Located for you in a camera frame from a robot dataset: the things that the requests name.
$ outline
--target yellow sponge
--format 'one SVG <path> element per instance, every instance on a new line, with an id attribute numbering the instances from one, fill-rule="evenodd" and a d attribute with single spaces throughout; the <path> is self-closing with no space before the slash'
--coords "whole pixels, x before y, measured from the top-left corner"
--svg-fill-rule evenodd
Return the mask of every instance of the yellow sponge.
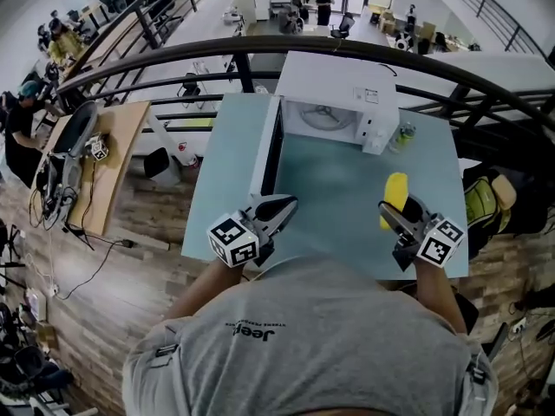
<path id="1" fill-rule="evenodd" d="M 394 172 L 385 184 L 383 200 L 392 204 L 397 210 L 402 211 L 408 199 L 408 176 L 404 172 Z M 380 217 L 382 230 L 391 230 L 388 223 Z"/>

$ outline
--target handrail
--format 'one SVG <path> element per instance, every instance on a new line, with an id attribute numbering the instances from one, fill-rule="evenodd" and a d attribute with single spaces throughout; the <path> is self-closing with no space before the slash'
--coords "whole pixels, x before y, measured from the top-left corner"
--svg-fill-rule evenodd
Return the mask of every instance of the handrail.
<path id="1" fill-rule="evenodd" d="M 519 34 L 519 32 L 522 32 L 532 42 L 532 45 L 534 46 L 534 48 L 537 51 L 537 52 L 532 51 L 532 53 L 533 54 L 539 53 L 542 57 L 544 57 L 544 59 L 547 62 L 549 62 L 547 60 L 547 56 L 545 55 L 543 49 L 536 43 L 536 41 L 533 39 L 533 37 L 530 34 L 528 34 L 528 32 L 522 27 L 522 25 L 503 6 L 501 6 L 496 0 L 490 0 L 490 1 L 493 2 L 502 11 L 500 13 L 501 16 L 508 17 L 516 25 L 516 27 L 514 28 L 514 31 L 513 31 L 512 38 L 510 38 L 509 43 L 507 45 L 505 45 L 506 46 L 506 51 L 509 50 L 509 48 L 512 45 L 512 42 L 515 41 L 516 36 Z M 479 5 L 479 8 L 478 8 L 477 13 L 476 13 L 477 17 L 480 17 L 480 14 L 483 12 L 486 2 L 487 2 L 487 0 L 481 0 L 481 3 Z M 493 11 L 492 14 L 494 14 L 494 12 L 499 12 L 495 8 L 492 8 L 492 11 Z M 495 32 L 495 30 L 489 25 L 488 25 L 488 27 L 501 40 L 501 38 L 498 36 L 498 34 Z M 522 38 L 522 42 L 526 45 L 526 47 L 531 49 L 530 46 L 527 44 L 526 39 L 524 37 L 521 37 L 521 38 Z"/>
<path id="2" fill-rule="evenodd" d="M 176 62 L 187 59 L 206 57 L 211 55 L 247 55 L 250 53 L 286 53 L 290 50 L 304 51 L 324 55 L 337 55 L 346 58 L 379 62 L 401 68 L 412 69 L 441 79 L 455 82 L 461 86 L 488 94 L 498 101 L 514 107 L 541 125 L 555 131 L 555 121 L 541 113 L 535 107 L 521 100 L 510 91 L 492 83 L 482 77 L 469 73 L 435 59 L 417 54 L 407 54 L 365 42 L 344 41 L 334 38 L 304 37 L 304 36 L 252 36 L 214 39 L 203 42 L 185 43 L 163 49 L 133 55 L 105 67 L 88 71 L 65 81 L 58 93 L 63 96 L 73 89 L 99 81 L 111 75 L 126 73 L 135 69 L 147 68 L 162 63 Z M 144 88 L 163 86 L 163 82 L 143 82 Z"/>
<path id="3" fill-rule="evenodd" d="M 135 0 L 132 4 L 126 7 L 126 9 L 121 12 L 108 26 L 104 31 L 102 31 L 98 37 L 90 44 L 87 50 L 82 54 L 81 57 L 75 62 L 74 66 L 69 70 L 66 79 L 71 79 L 75 77 L 83 68 L 83 66 L 87 63 L 90 56 L 98 49 L 98 47 L 108 38 L 112 32 L 121 24 L 123 20 L 127 18 L 131 13 L 135 12 L 136 10 L 141 9 L 141 5 L 146 2 L 146 0 Z M 137 19 L 133 25 L 129 27 L 127 32 L 134 27 L 139 22 Z"/>

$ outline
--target railing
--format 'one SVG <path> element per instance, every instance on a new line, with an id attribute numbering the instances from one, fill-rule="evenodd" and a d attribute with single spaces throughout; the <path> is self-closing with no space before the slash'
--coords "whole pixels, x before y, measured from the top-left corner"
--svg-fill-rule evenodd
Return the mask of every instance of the railing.
<path id="1" fill-rule="evenodd" d="M 555 104 L 555 95 L 542 94 L 540 109 L 504 88 L 487 81 L 477 75 L 444 62 L 417 54 L 407 54 L 383 46 L 364 42 L 341 41 L 333 38 L 315 38 L 302 36 L 254 36 L 233 37 L 204 42 L 181 44 L 134 55 L 124 60 L 111 63 L 103 68 L 76 76 L 66 81 L 58 89 L 67 109 L 75 108 L 75 100 L 99 100 L 118 94 L 129 93 L 146 88 L 167 87 L 177 84 L 195 83 L 200 81 L 239 80 L 243 92 L 253 93 L 254 81 L 261 79 L 279 79 L 279 71 L 252 71 L 250 54 L 287 53 L 291 50 L 305 51 L 324 55 L 378 62 L 399 68 L 412 69 L 456 83 L 451 96 L 434 94 L 419 88 L 396 85 L 401 94 L 420 97 L 438 105 L 437 117 L 445 119 L 451 125 L 457 151 L 460 157 L 468 157 L 480 161 L 488 161 L 497 165 L 508 166 L 528 172 L 546 170 L 539 162 L 552 161 L 555 146 L 544 136 L 542 127 L 555 131 L 555 122 L 548 116 Z M 177 62 L 187 59 L 199 59 L 216 55 L 233 55 L 236 71 L 228 73 L 184 76 L 157 81 L 144 81 L 124 88 L 108 90 L 100 94 L 82 94 L 84 88 L 91 83 L 101 81 L 110 76 L 121 75 L 136 69 Z M 467 98 L 470 91 L 480 94 Z M 171 97 L 152 100 L 153 105 L 172 105 L 194 103 L 198 101 L 221 101 L 224 94 L 201 94 L 184 97 Z M 522 121 L 510 121 L 498 114 L 499 107 L 508 107 L 522 116 Z M 456 120 L 457 113 L 466 113 L 463 120 Z M 157 115 L 158 120 L 181 120 L 215 117 L 216 112 L 174 113 Z M 480 122 L 487 118 L 492 123 L 484 125 Z M 170 127 L 168 132 L 189 131 L 186 127 Z"/>
<path id="2" fill-rule="evenodd" d="M 501 40 L 505 51 L 545 54 L 526 30 L 495 0 L 461 0 Z"/>
<path id="3" fill-rule="evenodd" d="M 111 43 L 102 57 L 98 61 L 98 67 L 110 62 L 114 56 L 117 60 L 123 59 L 128 55 L 142 54 L 147 49 L 157 49 L 163 46 L 171 34 L 179 27 L 183 19 L 191 12 L 197 11 L 197 4 L 200 0 L 136 0 L 121 12 L 93 41 L 85 53 L 79 58 L 72 69 L 69 70 L 66 80 L 70 80 L 80 74 L 86 67 L 88 60 L 95 51 L 108 39 L 108 37 L 120 26 L 129 16 L 135 15 L 136 18 L 122 31 L 115 42 Z M 118 51 L 118 47 L 126 44 L 123 52 Z M 142 76 L 144 69 L 139 69 L 133 76 L 131 84 L 135 84 Z M 113 84 L 110 77 L 103 81 L 98 81 L 98 88 L 95 90 L 100 93 L 104 88 L 119 88 L 129 77 L 129 73 L 124 73 L 119 80 Z"/>

